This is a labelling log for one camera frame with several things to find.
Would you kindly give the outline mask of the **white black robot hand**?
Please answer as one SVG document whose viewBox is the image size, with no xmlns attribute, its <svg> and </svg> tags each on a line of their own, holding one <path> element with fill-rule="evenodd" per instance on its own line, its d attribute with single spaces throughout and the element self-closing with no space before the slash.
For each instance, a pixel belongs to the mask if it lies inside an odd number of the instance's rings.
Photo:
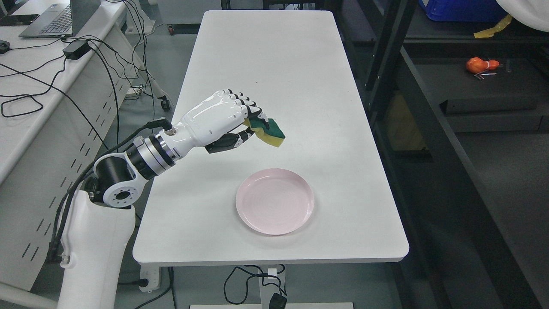
<svg viewBox="0 0 549 309">
<path fill-rule="evenodd" d="M 245 119 L 258 118 L 269 128 L 269 120 L 257 104 L 229 89 L 217 91 L 188 111 L 170 131 L 159 135 L 177 157 L 194 147 L 204 147 L 242 125 Z"/>
</svg>

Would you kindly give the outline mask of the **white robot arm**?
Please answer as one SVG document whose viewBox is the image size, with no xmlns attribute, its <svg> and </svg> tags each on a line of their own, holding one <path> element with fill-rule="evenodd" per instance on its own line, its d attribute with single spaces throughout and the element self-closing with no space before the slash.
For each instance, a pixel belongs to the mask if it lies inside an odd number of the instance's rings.
<svg viewBox="0 0 549 309">
<path fill-rule="evenodd" d="M 135 208 L 145 184 L 195 146 L 188 125 L 158 119 L 163 127 L 143 138 L 138 132 L 125 152 L 116 147 L 89 164 L 61 200 L 47 260 L 63 268 L 57 308 L 112 309 L 126 245 L 135 230 Z"/>
</svg>

